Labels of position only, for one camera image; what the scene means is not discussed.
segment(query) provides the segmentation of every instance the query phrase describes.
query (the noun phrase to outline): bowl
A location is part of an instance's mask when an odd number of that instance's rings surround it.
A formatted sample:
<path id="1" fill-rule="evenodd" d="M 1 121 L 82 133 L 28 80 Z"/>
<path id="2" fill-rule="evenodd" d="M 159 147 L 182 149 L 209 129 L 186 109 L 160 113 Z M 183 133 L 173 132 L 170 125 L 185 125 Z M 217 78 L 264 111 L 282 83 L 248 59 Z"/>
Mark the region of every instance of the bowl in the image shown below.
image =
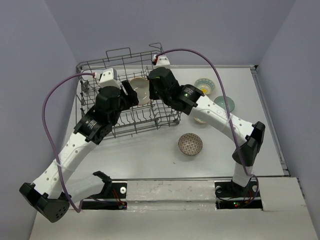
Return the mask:
<path id="1" fill-rule="evenodd" d="M 215 90 L 215 83 L 209 78 L 199 78 L 194 82 L 194 86 L 200 89 L 205 95 L 210 95 Z"/>
<path id="2" fill-rule="evenodd" d="M 195 119 L 198 123 L 206 124 L 205 121 L 202 121 L 201 119 L 199 119 L 199 118 L 197 118 L 197 117 L 195 117 L 194 119 Z"/>
<path id="3" fill-rule="evenodd" d="M 235 109 L 235 102 L 230 98 L 226 97 L 228 106 L 229 106 L 229 111 L 230 113 Z M 226 104 L 225 104 L 225 99 L 224 96 L 218 96 L 214 101 L 215 104 L 226 110 Z"/>
<path id="4" fill-rule="evenodd" d="M 194 156 L 201 152 L 203 143 L 198 135 L 186 133 L 179 138 L 178 146 L 184 154 Z"/>
<path id="5" fill-rule="evenodd" d="M 129 81 L 132 89 L 136 91 L 139 101 L 138 105 L 145 105 L 150 102 L 149 81 L 143 77 L 136 77 Z"/>

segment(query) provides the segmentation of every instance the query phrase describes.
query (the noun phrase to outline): dish rack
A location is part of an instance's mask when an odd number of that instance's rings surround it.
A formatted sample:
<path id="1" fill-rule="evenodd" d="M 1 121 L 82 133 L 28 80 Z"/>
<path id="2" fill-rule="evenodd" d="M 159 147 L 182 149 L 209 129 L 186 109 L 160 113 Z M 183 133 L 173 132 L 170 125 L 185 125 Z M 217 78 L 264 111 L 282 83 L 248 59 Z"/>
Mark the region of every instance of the dish rack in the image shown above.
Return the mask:
<path id="1" fill-rule="evenodd" d="M 76 72 L 102 73 L 106 69 L 114 68 L 117 70 L 117 81 L 120 85 L 124 80 L 137 77 L 146 79 L 149 72 L 153 70 L 152 56 L 163 52 L 160 42 L 149 44 L 149 47 L 149 51 L 138 53 L 132 53 L 129 47 L 107 50 L 106 58 L 81 62 L 76 66 Z M 92 77 L 87 79 L 86 76 L 80 76 L 79 81 L 81 92 L 76 95 L 76 122 L 80 120 L 77 119 L 78 110 L 83 117 L 95 104 L 100 88 L 97 80 Z M 158 130 L 163 126 L 178 125 L 180 120 L 181 112 L 166 106 L 162 100 L 154 100 L 122 111 L 117 124 L 103 140 L 130 135 L 133 137 L 135 134 Z"/>

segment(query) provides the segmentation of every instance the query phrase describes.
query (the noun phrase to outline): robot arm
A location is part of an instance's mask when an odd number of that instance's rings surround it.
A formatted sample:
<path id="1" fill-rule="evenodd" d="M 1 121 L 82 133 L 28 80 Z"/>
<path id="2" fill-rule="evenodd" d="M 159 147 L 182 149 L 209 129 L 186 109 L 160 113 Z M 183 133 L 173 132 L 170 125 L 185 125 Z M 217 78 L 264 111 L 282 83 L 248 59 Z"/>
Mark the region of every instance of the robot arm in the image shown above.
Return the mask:
<path id="1" fill-rule="evenodd" d="M 173 109 L 207 122 L 233 141 L 229 124 L 231 119 L 246 170 L 249 174 L 252 173 L 255 158 L 264 139 L 266 126 L 263 123 L 258 121 L 252 124 L 233 114 L 229 119 L 226 111 L 211 101 L 201 90 L 189 84 L 179 85 L 170 69 L 158 67 L 150 72 L 148 79 L 151 99 L 162 99 Z M 234 151 L 232 158 L 236 162 L 232 182 L 245 188 L 251 177 L 246 175 L 237 151 Z"/>
<path id="2" fill-rule="evenodd" d="M 59 154 L 60 163 L 53 160 L 50 166 L 32 183 L 24 183 L 20 193 L 37 211 L 54 223 L 61 219 L 69 208 L 69 201 L 63 192 L 58 167 L 67 183 L 81 161 L 109 134 L 121 111 L 138 105 L 137 93 L 129 82 L 123 81 L 124 90 L 117 84 L 117 73 L 112 68 L 104 72 L 99 81 L 102 87 L 96 96 L 95 105 L 74 127 L 69 141 Z M 97 171 L 88 178 L 69 185 L 70 197 L 74 203 L 111 189 L 112 180 Z"/>

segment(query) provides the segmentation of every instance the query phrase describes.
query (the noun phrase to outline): gray wall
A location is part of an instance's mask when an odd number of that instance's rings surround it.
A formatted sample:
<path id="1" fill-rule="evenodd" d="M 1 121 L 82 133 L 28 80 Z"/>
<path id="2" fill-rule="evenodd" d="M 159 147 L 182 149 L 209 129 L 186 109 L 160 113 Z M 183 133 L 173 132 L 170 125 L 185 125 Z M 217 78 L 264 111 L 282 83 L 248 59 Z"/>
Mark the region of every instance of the gray wall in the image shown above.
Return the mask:
<path id="1" fill-rule="evenodd" d="M 0 33 L 0 239 L 27 240 L 36 212 L 19 188 L 53 159 L 42 103 L 55 83 L 74 73 L 76 61 L 43 0 L 2 0 Z M 48 126 L 59 146 L 74 87 L 67 84 L 48 104 Z"/>
<path id="2" fill-rule="evenodd" d="M 319 0 L 297 0 L 258 74 L 285 161 L 300 178 L 320 237 L 319 13 Z"/>
<path id="3" fill-rule="evenodd" d="M 77 61 L 104 50 L 191 48 L 216 64 L 258 64 L 295 0 L 45 0 Z M 173 64 L 204 64 L 190 53 Z"/>

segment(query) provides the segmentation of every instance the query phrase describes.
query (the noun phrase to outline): circular hole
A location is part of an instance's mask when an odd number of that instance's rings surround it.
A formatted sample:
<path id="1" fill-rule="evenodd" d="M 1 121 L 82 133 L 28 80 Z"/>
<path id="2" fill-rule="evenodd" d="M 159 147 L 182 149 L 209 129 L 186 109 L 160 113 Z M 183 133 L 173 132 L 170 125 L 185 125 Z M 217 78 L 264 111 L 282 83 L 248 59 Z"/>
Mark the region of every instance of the circular hole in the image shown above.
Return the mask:
<path id="1" fill-rule="evenodd" d="M 222 193 L 221 186 L 217 186 L 216 189 L 215 189 L 215 192 L 216 192 L 217 194 Z"/>

